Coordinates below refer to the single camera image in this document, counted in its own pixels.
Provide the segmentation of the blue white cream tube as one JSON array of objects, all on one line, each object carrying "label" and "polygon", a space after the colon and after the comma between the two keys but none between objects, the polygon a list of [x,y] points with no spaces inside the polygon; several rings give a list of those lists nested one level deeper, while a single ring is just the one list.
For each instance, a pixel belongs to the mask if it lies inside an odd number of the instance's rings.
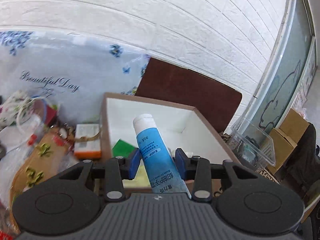
[{"label": "blue white cream tube", "polygon": [[188,197],[191,197],[153,116],[141,114],[135,117],[133,127],[153,193],[185,193]]}]

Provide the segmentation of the tan cardboard storage box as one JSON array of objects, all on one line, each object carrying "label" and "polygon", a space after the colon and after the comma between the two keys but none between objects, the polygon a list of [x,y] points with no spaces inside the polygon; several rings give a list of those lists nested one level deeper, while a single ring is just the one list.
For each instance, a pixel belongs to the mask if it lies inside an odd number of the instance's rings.
[{"label": "tan cardboard storage box", "polygon": [[133,120],[151,114],[170,151],[181,148],[185,153],[199,155],[212,164],[238,159],[213,126],[193,106],[140,96],[105,93],[101,103],[101,161],[113,157],[112,148],[122,140],[137,147]]}]

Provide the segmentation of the cardboard boxes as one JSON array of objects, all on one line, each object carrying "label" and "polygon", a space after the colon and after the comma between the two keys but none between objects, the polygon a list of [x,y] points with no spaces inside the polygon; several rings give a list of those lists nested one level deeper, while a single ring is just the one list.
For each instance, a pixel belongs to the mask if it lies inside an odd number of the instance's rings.
[{"label": "cardboard boxes", "polygon": [[290,109],[281,125],[272,128],[269,135],[273,139],[276,164],[267,166],[272,175],[275,175],[290,157],[308,126],[309,123],[300,114]]}]

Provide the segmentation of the orange white booklet box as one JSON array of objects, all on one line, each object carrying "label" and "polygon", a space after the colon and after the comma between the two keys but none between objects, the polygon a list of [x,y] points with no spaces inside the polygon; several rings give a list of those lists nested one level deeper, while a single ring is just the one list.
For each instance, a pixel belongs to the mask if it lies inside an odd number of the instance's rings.
[{"label": "orange white booklet box", "polygon": [[74,156],[80,160],[101,158],[99,124],[78,124],[76,126]]}]

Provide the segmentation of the floral plastic bag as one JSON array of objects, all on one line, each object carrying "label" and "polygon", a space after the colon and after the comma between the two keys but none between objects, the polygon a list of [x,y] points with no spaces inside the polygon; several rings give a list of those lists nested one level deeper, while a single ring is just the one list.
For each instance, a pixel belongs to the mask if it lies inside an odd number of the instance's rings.
[{"label": "floral plastic bag", "polygon": [[95,37],[39,31],[1,32],[1,96],[44,97],[70,124],[97,122],[106,92],[134,95],[150,57]]}]

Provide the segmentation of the clear plastic container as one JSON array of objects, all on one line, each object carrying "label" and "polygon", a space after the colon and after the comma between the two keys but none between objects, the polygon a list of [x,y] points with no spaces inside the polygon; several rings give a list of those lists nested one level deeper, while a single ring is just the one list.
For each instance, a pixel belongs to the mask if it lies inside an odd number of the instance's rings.
[{"label": "clear plastic container", "polygon": [[276,165],[273,139],[267,133],[245,117],[239,118],[231,130],[227,145],[242,165],[255,172]]}]

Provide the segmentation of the brown insole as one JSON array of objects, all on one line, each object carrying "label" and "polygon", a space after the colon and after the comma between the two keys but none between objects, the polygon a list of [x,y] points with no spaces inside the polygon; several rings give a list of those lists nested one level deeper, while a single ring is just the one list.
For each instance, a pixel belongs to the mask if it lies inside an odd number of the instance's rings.
[{"label": "brown insole", "polygon": [[31,154],[13,178],[9,207],[12,207],[15,199],[25,190],[55,176],[73,144],[74,134],[63,128],[49,129],[39,142],[33,144]]}]

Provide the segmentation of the green packet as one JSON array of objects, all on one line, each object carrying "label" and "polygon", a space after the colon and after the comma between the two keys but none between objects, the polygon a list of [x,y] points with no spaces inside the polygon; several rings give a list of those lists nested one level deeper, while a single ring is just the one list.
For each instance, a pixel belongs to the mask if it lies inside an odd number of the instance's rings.
[{"label": "green packet", "polygon": [[113,157],[124,157],[127,158],[129,155],[136,150],[136,147],[119,139],[116,144],[112,147]]}]

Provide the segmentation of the yellow packet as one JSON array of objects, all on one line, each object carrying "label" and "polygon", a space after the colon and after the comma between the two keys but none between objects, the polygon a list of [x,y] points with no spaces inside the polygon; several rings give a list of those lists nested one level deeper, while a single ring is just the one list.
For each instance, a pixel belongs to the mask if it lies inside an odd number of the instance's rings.
[{"label": "yellow packet", "polygon": [[133,180],[123,180],[125,188],[150,188],[150,182],[143,165],[140,165]]}]

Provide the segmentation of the dark brown wooden board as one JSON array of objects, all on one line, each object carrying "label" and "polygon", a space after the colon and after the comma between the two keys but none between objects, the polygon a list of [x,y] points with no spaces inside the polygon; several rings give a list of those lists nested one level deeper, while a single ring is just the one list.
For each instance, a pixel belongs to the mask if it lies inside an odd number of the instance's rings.
[{"label": "dark brown wooden board", "polygon": [[236,113],[242,94],[203,74],[151,58],[136,96],[196,107],[219,133]]}]

